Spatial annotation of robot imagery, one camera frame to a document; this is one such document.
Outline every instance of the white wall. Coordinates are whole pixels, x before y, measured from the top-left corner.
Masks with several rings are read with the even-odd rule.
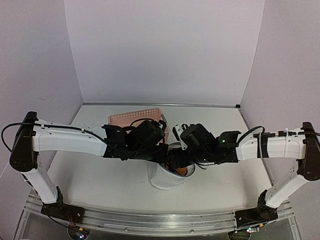
[[[320,132],[320,1],[267,0],[252,74],[241,108],[251,126],[294,129],[310,121]],[[276,179],[292,161],[275,159]],[[303,239],[320,236],[320,181],[290,198]]]
[[[65,0],[84,102],[235,105],[264,0]]]
[[[63,0],[2,0],[0,4],[0,129],[28,111],[70,123],[82,96],[70,48]],[[5,139],[12,145],[17,129]],[[21,174],[5,168],[0,144],[0,236],[12,239],[30,191]],[[53,153],[41,154],[48,167]]]

